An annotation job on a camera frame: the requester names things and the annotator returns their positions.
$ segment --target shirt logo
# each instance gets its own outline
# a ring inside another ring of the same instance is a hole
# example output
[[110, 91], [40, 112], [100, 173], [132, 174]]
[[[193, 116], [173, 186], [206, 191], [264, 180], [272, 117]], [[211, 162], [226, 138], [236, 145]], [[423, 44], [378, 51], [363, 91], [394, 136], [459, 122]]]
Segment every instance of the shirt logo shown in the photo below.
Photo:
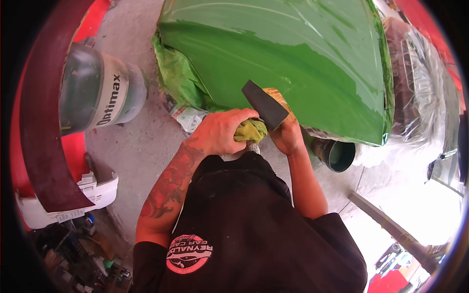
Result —
[[166, 266], [175, 273], [189, 274], [200, 269], [212, 256], [213, 246], [197, 235], [175, 238], [166, 254]]

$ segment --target plastic wrap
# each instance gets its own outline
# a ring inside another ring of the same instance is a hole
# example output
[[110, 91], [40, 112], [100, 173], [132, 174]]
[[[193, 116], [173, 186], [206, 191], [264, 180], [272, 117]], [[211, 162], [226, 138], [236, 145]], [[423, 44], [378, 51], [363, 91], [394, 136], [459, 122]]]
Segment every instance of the plastic wrap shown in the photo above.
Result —
[[454, 154], [458, 96], [437, 49], [400, 20], [387, 17], [383, 26], [393, 67], [393, 127], [385, 146], [359, 146], [354, 165], [370, 167], [384, 160], [394, 169], [404, 169]]

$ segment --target license plate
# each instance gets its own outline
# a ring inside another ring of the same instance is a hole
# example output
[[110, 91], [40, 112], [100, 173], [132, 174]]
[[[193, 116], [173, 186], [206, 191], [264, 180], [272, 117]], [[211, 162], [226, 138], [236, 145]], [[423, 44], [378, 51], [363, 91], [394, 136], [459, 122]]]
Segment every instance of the license plate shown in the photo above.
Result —
[[84, 216], [84, 215], [85, 215], [85, 210], [84, 209], [73, 210], [73, 211], [69, 211], [68, 213], [58, 215], [57, 216], [57, 221], [59, 223], [62, 223], [62, 222], [65, 222], [65, 221], [68, 221], [68, 220], [71, 220], [71, 219], [79, 218], [79, 217]]

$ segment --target cloth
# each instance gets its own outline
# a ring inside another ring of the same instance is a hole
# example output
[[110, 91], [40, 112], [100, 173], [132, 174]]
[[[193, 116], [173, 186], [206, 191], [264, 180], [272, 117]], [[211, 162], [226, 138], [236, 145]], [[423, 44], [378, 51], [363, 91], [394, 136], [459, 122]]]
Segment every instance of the cloth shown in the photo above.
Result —
[[247, 119], [236, 128], [234, 133], [234, 141], [240, 142], [244, 140], [259, 143], [264, 136], [267, 135], [265, 124], [258, 120]]
[[340, 216], [301, 217], [282, 182], [253, 152], [208, 156], [169, 250], [135, 245], [134, 292], [362, 292], [365, 262]]

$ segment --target concrete floor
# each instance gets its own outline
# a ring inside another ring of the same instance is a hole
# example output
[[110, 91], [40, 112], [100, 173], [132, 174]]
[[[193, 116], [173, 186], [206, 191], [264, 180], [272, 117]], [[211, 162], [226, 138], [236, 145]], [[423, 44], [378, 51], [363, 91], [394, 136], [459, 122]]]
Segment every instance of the concrete floor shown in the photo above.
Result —
[[[156, 60], [150, 40], [162, 3], [163, 0], [118, 1], [117, 6], [107, 12], [95, 45], [102, 52], [138, 65], [151, 78], [148, 100], [135, 119], [124, 127], [109, 126], [85, 134], [87, 150], [97, 165], [109, 166], [119, 175], [117, 197], [107, 209], [130, 244], [135, 241], [137, 218], [145, 198], [185, 139], [180, 125], [163, 107], [155, 76]], [[286, 157], [269, 137], [261, 142], [260, 149], [277, 175], [291, 187]], [[391, 172], [383, 164], [370, 169], [351, 166], [343, 173], [333, 173], [317, 159], [312, 159], [312, 164], [330, 212], [340, 213], [366, 262], [375, 263], [394, 241], [379, 224], [353, 205], [347, 195], [356, 191], [376, 206], [390, 206], [389, 203], [396, 201], [394, 198], [402, 200], [410, 190], [424, 188], [426, 166], [407, 172]], [[424, 200], [422, 193], [417, 193], [416, 202]], [[439, 212], [437, 203], [432, 207], [433, 212]], [[404, 228], [403, 223], [416, 221], [407, 218], [408, 209], [400, 206], [391, 206], [385, 212], [398, 217], [398, 223]], [[418, 233], [416, 227], [409, 232]]]

